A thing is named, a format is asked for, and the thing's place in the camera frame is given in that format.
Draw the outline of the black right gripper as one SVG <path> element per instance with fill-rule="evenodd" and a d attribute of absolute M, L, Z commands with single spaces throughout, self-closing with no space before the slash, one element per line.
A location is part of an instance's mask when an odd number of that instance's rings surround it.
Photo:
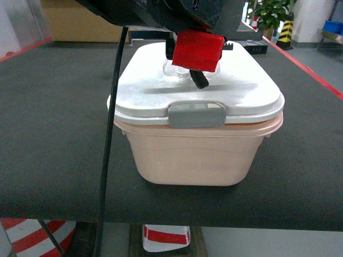
<path fill-rule="evenodd" d="M 244 1 L 235 0 L 84 0 L 77 3 L 116 26 L 178 33 L 172 64 L 202 72 L 215 72 L 224 37 L 236 33 L 244 7 Z"/>

